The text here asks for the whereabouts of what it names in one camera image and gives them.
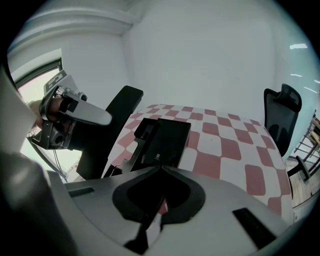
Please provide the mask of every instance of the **table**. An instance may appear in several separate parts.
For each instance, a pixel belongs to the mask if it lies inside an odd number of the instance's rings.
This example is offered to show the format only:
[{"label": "table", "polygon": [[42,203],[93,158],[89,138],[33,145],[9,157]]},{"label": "table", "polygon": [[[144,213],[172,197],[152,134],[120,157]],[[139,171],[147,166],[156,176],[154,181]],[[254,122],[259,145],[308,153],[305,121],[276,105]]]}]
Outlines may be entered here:
[{"label": "table", "polygon": [[129,160],[137,147],[134,132],[143,118],[191,123],[179,168],[230,182],[293,222],[292,196],[284,162],[267,129],[234,114],[177,105],[150,105],[130,116],[108,164]]}]

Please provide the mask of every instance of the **cable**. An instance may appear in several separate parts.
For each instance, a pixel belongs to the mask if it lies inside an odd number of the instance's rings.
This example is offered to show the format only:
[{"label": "cable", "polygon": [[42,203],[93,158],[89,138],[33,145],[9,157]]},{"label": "cable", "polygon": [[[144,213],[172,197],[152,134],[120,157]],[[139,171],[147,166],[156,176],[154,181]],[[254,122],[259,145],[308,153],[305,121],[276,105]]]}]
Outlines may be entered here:
[{"label": "cable", "polygon": [[64,178],[65,182],[68,182],[66,176],[64,175],[64,173],[62,171],[62,168],[61,168],[61,165],[60,165],[60,162],[58,159],[58,155],[57,155],[57,152],[55,149],[53,150],[53,155],[54,155],[56,166],[58,167],[58,170],[60,172],[60,175]]}]

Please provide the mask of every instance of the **mesh office chair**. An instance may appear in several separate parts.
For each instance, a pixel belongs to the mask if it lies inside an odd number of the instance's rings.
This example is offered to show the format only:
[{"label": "mesh office chair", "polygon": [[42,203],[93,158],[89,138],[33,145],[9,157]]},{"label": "mesh office chair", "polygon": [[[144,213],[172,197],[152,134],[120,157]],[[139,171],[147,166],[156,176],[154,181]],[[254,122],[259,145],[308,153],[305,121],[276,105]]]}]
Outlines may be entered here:
[{"label": "mesh office chair", "polygon": [[300,94],[287,84],[282,84],[280,92],[264,90],[264,126],[282,157],[288,150],[301,106]]}]

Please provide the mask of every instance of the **pink and white checkered pattern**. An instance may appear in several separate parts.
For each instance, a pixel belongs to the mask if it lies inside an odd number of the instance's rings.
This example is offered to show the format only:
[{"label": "pink and white checkered pattern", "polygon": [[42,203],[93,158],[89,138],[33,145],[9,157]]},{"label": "pink and white checkered pattern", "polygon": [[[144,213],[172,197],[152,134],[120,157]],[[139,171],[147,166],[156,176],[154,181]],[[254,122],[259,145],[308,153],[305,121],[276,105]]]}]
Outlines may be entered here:
[{"label": "pink and white checkered pattern", "polygon": [[191,123],[179,168],[230,182],[292,222],[289,178],[264,126],[234,114],[177,105],[151,105],[130,116],[109,155],[108,165],[130,159],[134,132],[143,118]]}]

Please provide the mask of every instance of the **window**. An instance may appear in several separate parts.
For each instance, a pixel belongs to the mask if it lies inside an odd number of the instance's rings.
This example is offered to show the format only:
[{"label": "window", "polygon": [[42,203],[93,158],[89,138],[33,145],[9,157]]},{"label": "window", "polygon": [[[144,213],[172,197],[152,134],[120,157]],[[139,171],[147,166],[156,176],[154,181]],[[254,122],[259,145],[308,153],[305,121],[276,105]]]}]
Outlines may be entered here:
[{"label": "window", "polygon": [[[41,100],[44,96],[44,85],[62,69],[61,60],[46,64],[26,74],[15,82],[24,102]],[[59,171],[55,153],[53,150],[45,150],[25,139],[21,151],[26,157],[38,162],[45,170]],[[72,166],[76,164],[81,156],[77,150],[61,149],[56,151],[63,175],[67,177]]]}]

